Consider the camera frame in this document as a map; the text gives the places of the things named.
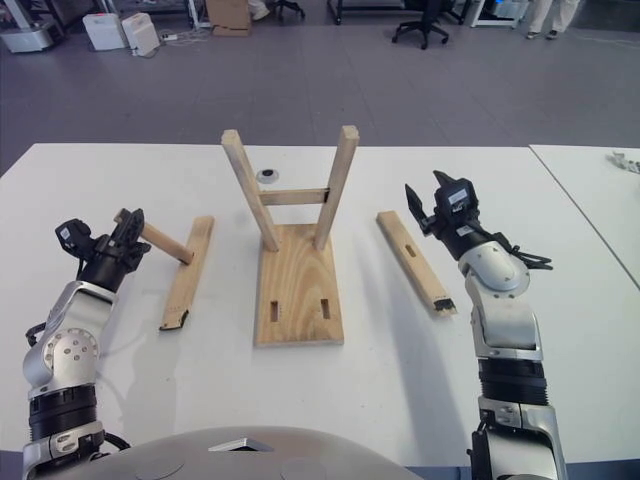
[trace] desk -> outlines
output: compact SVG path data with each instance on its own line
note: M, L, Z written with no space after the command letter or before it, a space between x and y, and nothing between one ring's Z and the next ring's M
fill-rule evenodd
M611 248L640 289L640 175L606 159L613 148L532 145L593 228ZM640 148L623 148L627 158L640 159Z
M248 147L269 188L328 178L334 148ZM534 272L550 398L568 462L640 457L640 295L527 148L379 148L356 153L332 231L344 346L253 348L259 231L221 147L35 145L0 179L0 449L28 438L24 332L43 321L75 259L53 229L69 218L110 232L121 207L183 239L196 215L216 226L184 329L158 332L175 260L153 249L127 277L101 339L98 416L137 444L193 429L284 425L355 440L401 465L467 464L478 424L477 363L463 279L444 246L421 239L404 183L431 208L431 171L472 179L483 225L550 256ZM460 314L431 318L376 222L395 209ZM318 206L274 207L278 223L312 222Z

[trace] mortise slot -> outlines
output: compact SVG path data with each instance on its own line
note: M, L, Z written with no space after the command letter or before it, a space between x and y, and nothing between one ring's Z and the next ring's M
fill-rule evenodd
M272 322L277 322L278 321L278 316L279 316L279 308L278 308L278 302L271 302L271 321Z
M325 320L329 320L331 318L331 311L329 310L329 300L323 298L320 300L320 305L322 306L322 318Z

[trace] gray floor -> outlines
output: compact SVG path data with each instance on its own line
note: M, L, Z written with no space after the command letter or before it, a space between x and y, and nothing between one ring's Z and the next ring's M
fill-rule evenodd
M451 41L390 37L407 14L351 14L322 0L307 21L273 18L249 38L163 47L152 59L90 52L84 34L48 53L0 54L1 172L35 142L333 145L529 143L640 146L640 34L443 26ZM174 28L184 28L180 21Z

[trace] small round object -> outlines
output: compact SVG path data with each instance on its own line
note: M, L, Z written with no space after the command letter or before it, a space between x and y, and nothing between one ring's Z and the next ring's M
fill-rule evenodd
M280 178L280 174L277 170L273 168L265 168L264 170L260 170L256 175L256 180L259 183L274 183Z

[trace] silver metal arm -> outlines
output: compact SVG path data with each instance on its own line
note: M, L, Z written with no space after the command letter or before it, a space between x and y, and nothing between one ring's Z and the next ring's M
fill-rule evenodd
M474 345L476 356L483 361L483 395L478 398L478 406L484 425L474 433L473 453L480 454L476 462L488 460L490 470L480 467L490 471L494 479L503 475L537 475L566 480L556 414L546 402L544 376L527 376L518 364L529 362L527 368L539 366L542 371L538 322L526 295L530 281L527 267L498 242L483 243L467 251L460 257L458 267L473 302ZM494 368L489 362L496 363L495 360L507 362ZM482 371L487 367L493 369L489 374ZM535 385L526 385L529 381ZM515 401L495 398L500 396ZM484 445L488 458L482 459L482 452L475 450L482 450Z
M102 444L104 431L96 421L95 396L91 397L100 355L98 339L115 300L113 292L91 283L69 283L51 310L40 340L27 353L23 371L32 386L32 442L23 451L24 479L33 478L38 466L79 458L82 448L97 451ZM78 411L84 419L74 418Z

